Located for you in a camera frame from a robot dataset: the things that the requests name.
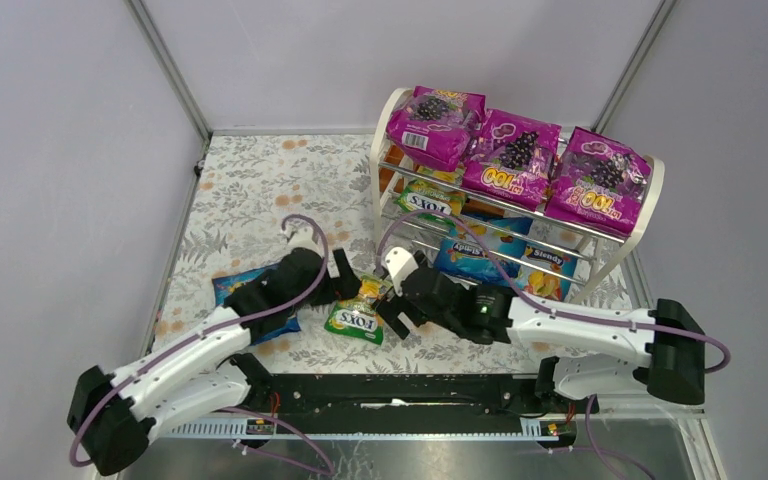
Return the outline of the green Fox's candy bag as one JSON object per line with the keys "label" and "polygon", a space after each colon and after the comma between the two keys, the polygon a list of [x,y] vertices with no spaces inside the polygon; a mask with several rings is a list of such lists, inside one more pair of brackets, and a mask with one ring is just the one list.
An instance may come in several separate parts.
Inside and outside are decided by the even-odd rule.
{"label": "green Fox's candy bag", "polygon": [[[454,185],[462,177],[463,170],[444,172],[419,166],[416,172]],[[395,200],[395,204],[404,212],[424,209],[450,215],[459,215],[466,202],[467,195],[464,192],[420,178],[411,179]]]}

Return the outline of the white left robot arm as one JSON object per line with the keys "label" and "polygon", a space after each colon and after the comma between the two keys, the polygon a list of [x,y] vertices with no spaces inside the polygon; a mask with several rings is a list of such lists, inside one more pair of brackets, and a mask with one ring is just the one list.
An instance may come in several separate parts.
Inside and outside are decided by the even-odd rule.
{"label": "white left robot arm", "polygon": [[170,396],[208,366],[217,366],[284,327],[306,306],[322,306],[358,293],[361,281],[342,249],[333,252],[337,276],[315,248],[294,247],[277,264],[236,287],[207,318],[169,344],[111,373],[93,366],[75,384],[67,425],[69,462],[111,475],[134,463],[163,425],[210,412],[178,408]]}

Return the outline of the green yellow candy bag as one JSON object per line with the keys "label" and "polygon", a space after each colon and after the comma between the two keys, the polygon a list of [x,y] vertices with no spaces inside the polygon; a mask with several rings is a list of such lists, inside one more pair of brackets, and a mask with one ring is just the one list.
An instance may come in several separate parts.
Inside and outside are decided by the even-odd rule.
{"label": "green yellow candy bag", "polygon": [[324,329],[333,334],[361,339],[374,345],[383,342],[383,320],[374,304],[391,288],[387,280],[364,274],[358,294],[339,300],[328,315]]}

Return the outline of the purple grape candy bag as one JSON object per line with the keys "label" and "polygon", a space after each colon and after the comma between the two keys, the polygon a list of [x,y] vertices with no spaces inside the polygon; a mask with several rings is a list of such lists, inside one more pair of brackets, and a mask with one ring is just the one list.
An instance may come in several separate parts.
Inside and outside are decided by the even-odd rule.
{"label": "purple grape candy bag", "polygon": [[416,164],[452,172],[486,119],[486,96],[417,86],[395,108],[386,135]]}
{"label": "purple grape candy bag", "polygon": [[628,237],[650,178],[651,167],[631,148],[577,127],[552,174],[545,215]]}
{"label": "purple grape candy bag", "polygon": [[461,186],[537,209],[549,188],[561,133],[554,123],[488,110],[465,160]]}

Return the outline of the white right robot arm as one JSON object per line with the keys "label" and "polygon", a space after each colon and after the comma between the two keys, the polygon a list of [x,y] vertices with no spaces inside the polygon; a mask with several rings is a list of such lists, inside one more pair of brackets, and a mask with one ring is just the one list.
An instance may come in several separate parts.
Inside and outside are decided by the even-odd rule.
{"label": "white right robot arm", "polygon": [[652,309],[603,310],[517,294],[509,287],[464,286],[408,261],[387,262],[392,289],[376,310],[401,338],[409,323],[434,323],[475,344],[547,343],[583,351],[542,361],[542,385],[566,399],[644,390],[680,405],[705,401],[704,331],[685,307],[660,299]]}

